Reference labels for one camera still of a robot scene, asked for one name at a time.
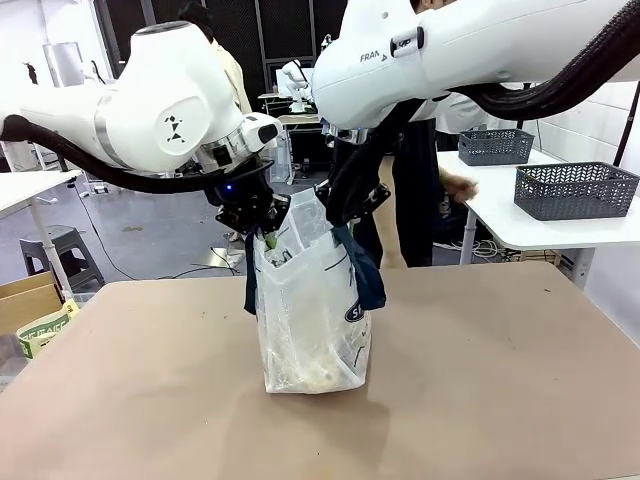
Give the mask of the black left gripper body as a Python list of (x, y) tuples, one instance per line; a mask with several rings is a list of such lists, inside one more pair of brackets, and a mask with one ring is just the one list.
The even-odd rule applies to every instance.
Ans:
[(251, 158), (205, 188), (207, 201), (218, 208), (217, 215), (264, 216), (273, 199), (273, 190), (266, 179), (272, 164), (272, 161)]

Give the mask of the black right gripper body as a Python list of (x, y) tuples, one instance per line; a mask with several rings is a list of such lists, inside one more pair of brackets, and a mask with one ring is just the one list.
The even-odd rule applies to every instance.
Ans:
[(372, 215), (381, 205), (391, 197), (391, 191), (384, 183), (379, 183), (364, 200), (356, 212), (356, 218), (361, 219)]

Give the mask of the person's left hand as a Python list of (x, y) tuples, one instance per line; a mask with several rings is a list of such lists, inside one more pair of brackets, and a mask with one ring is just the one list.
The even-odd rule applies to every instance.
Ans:
[(477, 183), (471, 179), (453, 176), (449, 183), (449, 194), (458, 203), (464, 203), (473, 200), (478, 192)]

